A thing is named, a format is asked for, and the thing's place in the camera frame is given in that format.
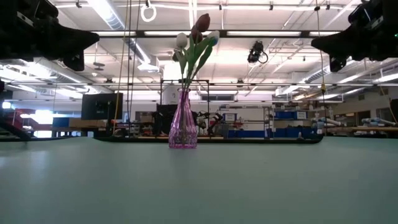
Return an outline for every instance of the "tabletop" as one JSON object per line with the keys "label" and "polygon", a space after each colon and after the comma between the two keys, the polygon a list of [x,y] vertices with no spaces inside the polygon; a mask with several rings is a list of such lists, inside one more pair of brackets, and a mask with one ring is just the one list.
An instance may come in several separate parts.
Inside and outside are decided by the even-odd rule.
{"label": "tabletop", "polygon": [[398,223],[397,145],[0,142],[0,223]]}

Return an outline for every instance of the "pink glass vase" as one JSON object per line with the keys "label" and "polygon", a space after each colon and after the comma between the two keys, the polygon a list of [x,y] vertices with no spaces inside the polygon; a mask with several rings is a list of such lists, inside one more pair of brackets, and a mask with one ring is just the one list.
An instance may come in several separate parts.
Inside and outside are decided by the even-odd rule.
{"label": "pink glass vase", "polygon": [[193,122],[188,94],[189,90],[180,91],[180,100],[169,133],[169,147],[172,149],[197,147],[197,127]]}

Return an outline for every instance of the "computer monitor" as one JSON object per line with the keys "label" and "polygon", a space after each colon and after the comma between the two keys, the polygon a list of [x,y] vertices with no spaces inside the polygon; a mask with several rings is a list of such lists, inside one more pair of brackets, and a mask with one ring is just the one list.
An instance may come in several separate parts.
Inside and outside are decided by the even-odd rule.
{"label": "computer monitor", "polygon": [[118,101],[118,113],[116,119],[123,118],[123,94],[101,93],[83,95],[81,103],[82,120],[114,119],[116,102]]}

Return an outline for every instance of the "box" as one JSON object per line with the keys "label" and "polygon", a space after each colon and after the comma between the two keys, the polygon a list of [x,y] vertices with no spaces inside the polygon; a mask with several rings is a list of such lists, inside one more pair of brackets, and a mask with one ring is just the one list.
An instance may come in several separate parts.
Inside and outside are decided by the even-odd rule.
{"label": "box", "polygon": [[70,128],[102,128],[106,123],[103,120],[82,120],[80,118],[70,118]]}
{"label": "box", "polygon": [[141,115],[141,117],[140,117],[140,120],[143,123],[151,123],[151,122],[153,122],[152,119],[153,119],[152,115]]}

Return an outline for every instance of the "ceiling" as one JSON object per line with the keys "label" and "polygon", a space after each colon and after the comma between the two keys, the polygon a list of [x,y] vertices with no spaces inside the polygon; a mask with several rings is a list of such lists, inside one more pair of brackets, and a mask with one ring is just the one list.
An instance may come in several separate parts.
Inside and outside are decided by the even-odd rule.
{"label": "ceiling", "polygon": [[[126,18],[126,0],[107,0],[116,9],[116,14],[122,20]],[[75,6],[74,0],[51,0],[60,11],[59,21],[61,25],[83,30],[111,30],[109,25],[86,1],[80,1],[82,8]],[[326,10],[326,4],[330,2],[331,9]],[[269,10],[270,1],[255,0],[157,0],[150,1],[156,8],[157,14],[153,21],[145,22],[139,14],[137,5],[145,4],[145,1],[132,1],[131,16],[126,24],[131,22],[131,30],[190,30],[195,18],[208,13],[211,17],[210,30],[317,30],[317,14],[312,10],[316,6],[316,0],[273,0],[274,9]],[[323,8],[319,11],[320,30],[344,30],[349,26],[347,17],[360,4],[360,0],[319,0]],[[150,9],[145,10],[147,18],[152,16]],[[269,52],[269,61],[264,65],[251,67],[247,62],[249,49],[256,40],[261,40]],[[175,38],[139,38],[136,40],[145,53],[159,59],[159,65],[174,63],[171,54],[176,48]],[[311,39],[255,39],[255,38],[221,38],[213,48],[213,53],[205,66],[200,70],[198,79],[210,80],[215,83],[236,82],[242,78],[248,83],[298,83],[311,72],[326,67],[329,62],[327,54],[321,58],[320,52],[310,46]],[[122,39],[101,39],[98,46],[93,45],[85,50],[84,72],[75,72],[75,75],[83,82],[103,83],[107,78],[114,82],[150,83],[159,82],[163,69],[159,72],[140,71],[138,59],[128,60],[129,49]],[[105,64],[103,71],[94,70],[93,62]],[[338,73],[325,76],[326,83],[337,83],[347,77],[361,73],[365,69],[379,66],[380,62],[367,61],[355,62],[348,65]],[[115,91],[117,86],[104,87]],[[135,90],[155,90],[159,87],[136,85]],[[259,90],[275,90],[277,86],[259,86]],[[319,91],[298,89],[295,94],[303,91]]]}

